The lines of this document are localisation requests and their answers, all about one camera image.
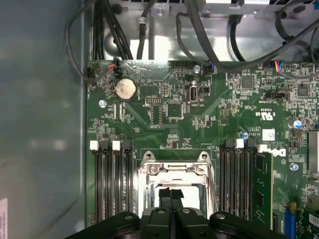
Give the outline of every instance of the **screw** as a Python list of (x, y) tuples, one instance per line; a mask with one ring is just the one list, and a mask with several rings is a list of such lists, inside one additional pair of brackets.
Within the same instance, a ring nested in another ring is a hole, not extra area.
[(106, 107), (106, 101), (105, 100), (100, 100), (99, 101), (99, 107), (105, 108)]
[(156, 174), (158, 173), (158, 168), (155, 165), (150, 166), (150, 173)]
[(181, 211), (182, 211), (182, 213), (185, 213), (185, 214), (189, 214), (190, 213), (190, 209), (188, 209), (188, 208), (184, 208)]
[(291, 170), (291, 171), (296, 172), (296, 171), (298, 171), (298, 169), (299, 169), (299, 165), (297, 165), (297, 164), (295, 164), (295, 163), (292, 163), (292, 164), (290, 165), (290, 170)]
[(202, 165), (198, 165), (196, 168), (197, 173), (203, 173), (204, 172), (204, 167)]
[(199, 74), (199, 73), (200, 73), (200, 66), (199, 66), (199, 65), (195, 65), (195, 66), (193, 67), (193, 72), (194, 72), (195, 74)]
[(217, 214), (216, 217), (217, 217), (218, 219), (220, 219), (220, 220), (226, 219), (226, 217), (225, 217), (224, 215), (222, 215), (222, 214)]
[(158, 16), (163, 16), (163, 9), (159, 8), (156, 13)]

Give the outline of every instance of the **blue wire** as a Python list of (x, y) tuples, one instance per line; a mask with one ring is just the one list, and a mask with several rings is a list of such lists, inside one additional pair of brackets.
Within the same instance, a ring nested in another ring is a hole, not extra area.
[(282, 70), (283, 66), (284, 66), (284, 62), (282, 61), (282, 62), (280, 63), (280, 65), (279, 65), (279, 71)]

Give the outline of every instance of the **black cable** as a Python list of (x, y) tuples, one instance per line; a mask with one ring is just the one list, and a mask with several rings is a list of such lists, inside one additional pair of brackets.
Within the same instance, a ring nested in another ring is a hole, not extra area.
[(108, 70), (102, 72), (100, 74), (99, 77), (97, 78), (89, 78), (87, 76), (85, 76), (79, 66), (77, 65), (73, 52), (72, 52), (72, 47), (71, 47), (71, 42), (70, 42), (70, 29), (72, 26), (72, 23), (74, 22), (75, 19), (77, 19), (83, 12), (85, 12), (86, 10), (88, 10), (89, 8), (92, 7), (92, 5), (96, 2), (97, 0), (92, 0), (90, 3), (88, 3), (87, 5), (85, 5), (84, 7), (82, 7), (80, 10), (78, 10), (71, 18), (70, 20), (66, 23), (65, 26), (65, 45), (66, 45), (66, 50), (67, 50), (67, 54), (70, 58), (70, 61), (72, 63), (73, 68), (75, 69), (76, 73), (83, 79), (85, 80), (87, 83), (89, 84), (95, 84), (97, 81), (100, 81), (101, 79), (103, 79), (104, 77), (106, 77), (108, 75)]
[(111, 34), (112, 34), (112, 36), (114, 38), (114, 42), (115, 42), (116, 47), (117, 47), (117, 49), (119, 51), (120, 57), (123, 60), (127, 60), (128, 58), (127, 58), (127, 55), (125, 53), (125, 49), (123, 48), (122, 42), (121, 42), (121, 40), (120, 40), (116, 30), (115, 30), (115, 27), (114, 27), (114, 25), (113, 25), (113, 23), (111, 21), (110, 16), (108, 15), (108, 10), (107, 10), (105, 4), (102, 4), (101, 9), (102, 9), (104, 18), (105, 18), (105, 20), (106, 20), (106, 22), (107, 22), (107, 24), (109, 26), (110, 32), (111, 32)]
[(98, 35), (96, 40), (98, 42), (97, 52), (98, 52), (99, 60), (104, 60), (104, 22), (103, 22), (103, 12), (101, 10), (101, 1), (96, 2), (95, 5), (97, 5), (98, 7), (98, 11), (97, 11)]
[(311, 35), (310, 57), (311, 57), (312, 62), (319, 64), (318, 60), (315, 57), (315, 41), (316, 41), (317, 35), (318, 35), (318, 27), (314, 30), (313, 34)]
[(230, 25), (230, 45), (231, 48), (239, 61), (246, 61), (244, 57), (241, 55), (236, 41), (236, 29), (237, 25), (240, 23), (243, 15), (232, 15), (229, 17), (229, 25)]
[(247, 64), (243, 64), (236, 67), (225, 67), (221, 64), (221, 62), (218, 60), (217, 55), (215, 54), (214, 50), (212, 49), (209, 39), (207, 37), (207, 34), (205, 32), (205, 29), (203, 27), (203, 24), (200, 20), (200, 16), (198, 13), (196, 2), (193, 0), (185, 0), (185, 5), (188, 11), (188, 15), (190, 18), (190, 21), (193, 25), (193, 28), (196, 32), (198, 41), (204, 50), (207, 57), (210, 59), (210, 61), (217, 67), (217, 69), (220, 72), (240, 72), (244, 69), (249, 69), (255, 65), (259, 65), (261, 63), (267, 62), (271, 60), (272, 58), (282, 54), (286, 50), (288, 50), (290, 47), (292, 47), (297, 41), (299, 41), (302, 37), (304, 37), (306, 34), (314, 30), (316, 27), (319, 26), (319, 19), (313, 22), (311, 25), (309, 25), (306, 29), (304, 29), (302, 32), (300, 32), (297, 36), (295, 36), (292, 40), (287, 42), (287, 44), (279, 47), (275, 51), (260, 57), (254, 61), (247, 62)]
[(189, 50), (187, 49), (187, 47), (185, 46), (182, 38), (181, 38), (181, 21), (180, 21), (180, 16), (185, 16), (187, 17), (188, 14), (187, 13), (183, 13), (183, 12), (178, 12), (176, 14), (176, 34), (177, 34), (177, 42), (178, 42), (178, 45), (180, 47), (180, 49), (182, 50), (182, 52), (189, 58), (191, 59), (192, 61), (195, 61), (197, 63), (200, 63), (200, 64), (205, 64), (206, 62), (202, 62), (200, 60), (198, 60), (196, 57), (194, 57), (190, 52)]
[(98, 3), (94, 4), (93, 10), (93, 39), (92, 39), (92, 60), (98, 60)]
[[(149, 11), (151, 10), (152, 6), (158, 2), (158, 0), (150, 0), (146, 7), (144, 8), (144, 11), (141, 15), (141, 17), (147, 17), (149, 14)], [(140, 35), (139, 35), (139, 47), (138, 47), (138, 52), (136, 55), (137, 60), (141, 60), (143, 56), (143, 50), (144, 50), (144, 44), (145, 44), (145, 39), (146, 39), (146, 25), (145, 24), (140, 24)]]
[[(285, 41), (290, 41), (291, 39), (294, 38), (293, 35), (291, 35), (289, 32), (287, 32), (287, 30), (285, 29), (285, 27), (283, 26), (282, 23), (282, 16), (283, 14), (287, 11), (288, 8), (290, 8), (293, 5), (296, 4), (300, 4), (300, 3), (304, 3), (304, 0), (292, 0), (290, 2), (288, 2), (278, 13), (276, 16), (276, 21), (275, 21), (275, 27), (276, 30), (278, 32), (278, 34), (285, 40)], [(303, 41), (303, 40), (299, 40), (296, 42), (296, 45), (301, 46), (303, 49), (305, 49), (307, 51), (307, 53), (309, 54), (309, 56), (312, 58), (312, 53), (311, 53), (311, 49), (310, 49), (310, 45)]]
[(124, 52), (125, 54), (127, 55), (127, 59), (128, 60), (133, 60), (133, 56), (132, 56), (132, 53), (131, 53), (131, 50), (130, 50), (130, 46), (128, 44), (128, 41), (127, 41), (127, 38), (123, 32), (123, 29), (121, 27), (121, 25), (119, 24), (119, 21), (117, 20), (113, 10), (112, 10), (112, 6), (109, 2), (109, 0), (104, 0), (104, 3), (105, 3), (105, 7), (106, 7), (106, 10), (107, 10), (107, 13), (110, 17), (110, 21), (112, 22), (112, 24), (114, 25), (114, 28), (122, 42), (122, 45), (123, 45), (123, 48), (124, 48)]

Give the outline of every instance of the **logo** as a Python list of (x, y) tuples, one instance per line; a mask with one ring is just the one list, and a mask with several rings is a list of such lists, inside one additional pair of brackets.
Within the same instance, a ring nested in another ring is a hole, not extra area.
[(274, 116), (276, 115), (275, 112), (271, 113), (271, 112), (256, 112), (256, 116), (261, 116), (262, 120), (267, 120), (267, 121), (271, 121), (274, 120)]
[(286, 149), (281, 148), (281, 149), (270, 149), (267, 147), (267, 145), (261, 144), (259, 146), (258, 152), (263, 153), (271, 153), (274, 157), (280, 156), (280, 157), (286, 157)]

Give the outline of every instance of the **gray metal surface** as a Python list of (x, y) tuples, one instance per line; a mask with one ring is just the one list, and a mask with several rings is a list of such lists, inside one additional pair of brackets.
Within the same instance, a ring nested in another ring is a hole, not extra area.
[[(126, 2), (113, 0), (111, 2), (120, 2), (124, 10), (121, 15), (117, 15), (123, 31), (130, 40), (131, 50), (136, 57), (139, 25), (138, 19), (146, 3)], [(234, 60), (234, 55), (230, 48), (229, 28), (227, 27), (228, 14), (245, 14), (241, 23), (237, 27), (237, 42), (239, 50), (244, 58), (253, 60), (263, 56), (282, 45), (283, 39), (275, 29), (275, 16), (283, 5), (265, 5), (265, 4), (245, 4), (241, 8), (234, 8), (225, 3), (211, 3), (207, 0), (202, 11), (202, 22), (206, 29), (210, 42), (222, 61)], [(288, 16), (283, 20), (284, 26), (292, 34), (298, 34), (318, 17), (318, 12), (314, 10), (313, 4), (306, 4), (306, 9), (301, 13), (293, 13), (292, 7), (288, 11)], [(185, 6), (182, 3), (170, 4), (170, 16), (166, 14), (158, 17), (148, 17), (148, 39), (145, 42), (143, 59), (155, 60), (181, 60), (187, 59), (180, 50), (176, 38), (175, 16), (179, 11), (185, 12)], [(195, 32), (192, 29), (188, 18), (181, 18), (182, 21), (182, 39), (189, 50), (200, 59), (207, 59), (196, 39)], [(116, 46), (113, 43), (112, 36), (106, 30), (107, 40), (106, 53), (107, 59), (111, 60), (116, 52)], [(311, 34), (304, 39), (309, 42)], [(303, 61), (307, 59), (307, 54), (299, 47), (293, 47), (277, 59), (285, 61)]]
[[(0, 199), (9, 239), (59, 239), (85, 225), (80, 79), (64, 27), (80, 0), (2, 0)], [(72, 43), (78, 60), (82, 20)]]

